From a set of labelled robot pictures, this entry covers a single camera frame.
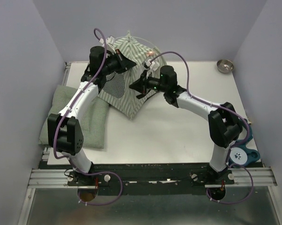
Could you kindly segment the green striped pet tent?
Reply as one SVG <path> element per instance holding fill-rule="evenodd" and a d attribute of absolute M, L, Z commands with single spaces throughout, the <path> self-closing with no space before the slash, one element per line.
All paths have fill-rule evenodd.
<path fill-rule="evenodd" d="M 112 73 L 107 76 L 108 81 L 99 93 L 99 98 L 122 112 L 129 119 L 133 119 L 145 101 L 156 93 L 151 90 L 145 97 L 138 99 L 139 93 L 129 88 L 129 85 L 139 79 L 144 71 L 145 68 L 142 66 L 144 61 L 140 64 L 136 63 L 135 67 L 125 73 Z"/>

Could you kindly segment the white tent pole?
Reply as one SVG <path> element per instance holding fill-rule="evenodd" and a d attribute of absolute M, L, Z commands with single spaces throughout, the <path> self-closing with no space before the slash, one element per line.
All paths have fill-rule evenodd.
<path fill-rule="evenodd" d="M 131 36 L 127 34 L 123 37 L 117 37 L 114 43 L 115 48 L 118 48 L 128 59 L 140 64 L 147 57 L 150 59 L 160 53 L 160 50 L 150 41 Z"/>

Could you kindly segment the green checkered cushion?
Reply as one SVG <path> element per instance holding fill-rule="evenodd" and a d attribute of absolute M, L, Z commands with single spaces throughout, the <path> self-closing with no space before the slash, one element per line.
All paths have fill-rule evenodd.
<path fill-rule="evenodd" d="M 52 100 L 48 115 L 59 113 L 76 93 L 77 89 L 58 85 Z M 105 144 L 105 123 L 109 104 L 100 98 L 95 98 L 87 107 L 80 126 L 84 136 L 83 147 L 88 149 L 103 149 Z"/>

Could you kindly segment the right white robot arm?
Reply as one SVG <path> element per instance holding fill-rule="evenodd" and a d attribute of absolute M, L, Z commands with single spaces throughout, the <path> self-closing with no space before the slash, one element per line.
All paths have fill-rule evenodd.
<path fill-rule="evenodd" d="M 137 91 L 138 99 L 144 98 L 151 90 L 162 92 L 169 105 L 190 111 L 208 122 L 210 138 L 214 143 L 210 169 L 206 172 L 207 180 L 213 184 L 223 179 L 227 169 L 228 152 L 243 128 L 233 105 L 207 103 L 204 99 L 192 96 L 177 82 L 177 73 L 172 66 L 162 66 L 160 77 L 152 77 L 149 70 L 144 70 L 140 78 L 129 85 Z"/>

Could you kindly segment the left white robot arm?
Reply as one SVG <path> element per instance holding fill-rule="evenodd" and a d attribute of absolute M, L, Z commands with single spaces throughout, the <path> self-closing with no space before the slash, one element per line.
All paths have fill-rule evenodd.
<path fill-rule="evenodd" d="M 76 93 L 66 106 L 57 114 L 50 114 L 47 118 L 48 142 L 53 148 L 56 159 L 57 153 L 66 158 L 73 169 L 79 172 L 78 179 L 84 185 L 94 182 L 93 167 L 83 151 L 84 136 L 80 121 L 91 102 L 98 94 L 105 90 L 113 97 L 121 98 L 125 93 L 122 81 L 112 85 L 117 78 L 137 64 L 125 57 L 119 49 L 107 50 L 102 46 L 90 49 L 89 63 L 81 77 Z"/>

